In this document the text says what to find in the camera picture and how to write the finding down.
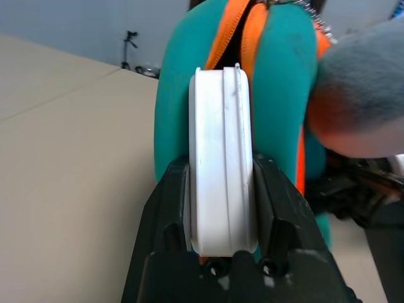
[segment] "gray fluffy plush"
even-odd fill
[[[311,103],[330,131],[370,130],[403,117],[404,18],[332,47],[320,62]]]

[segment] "white plastic lid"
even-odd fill
[[[196,70],[189,85],[191,238],[201,256],[255,251],[249,88],[236,64]]]

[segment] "beige floor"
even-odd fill
[[[333,255],[347,285],[364,303],[387,303],[364,231],[330,216]]]
[[[2,35],[0,79],[0,302],[120,302],[157,81]],[[363,231],[332,225],[347,283],[386,302]]]

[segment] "white wall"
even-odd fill
[[[339,38],[388,20],[398,0],[327,0],[321,16]]]
[[[0,32],[116,63],[111,0],[1,0]]]
[[[161,66],[165,47],[175,26],[185,17],[190,0],[116,0],[114,21],[120,39],[137,31],[138,49],[129,48],[129,63]],[[122,60],[122,44],[119,44]]]
[[[139,32],[129,63],[160,66],[189,0],[0,0],[0,32],[120,65],[126,30]]]

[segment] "orange strap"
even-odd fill
[[[233,37],[249,0],[229,0],[223,12],[205,69],[214,69]]]
[[[269,11],[264,3],[254,5],[247,17],[241,37],[241,68],[251,84],[254,74],[258,44],[264,30]]]
[[[296,188],[304,195],[304,185],[306,183],[306,148],[304,146],[304,130],[300,130],[299,146],[297,151],[297,178]]]

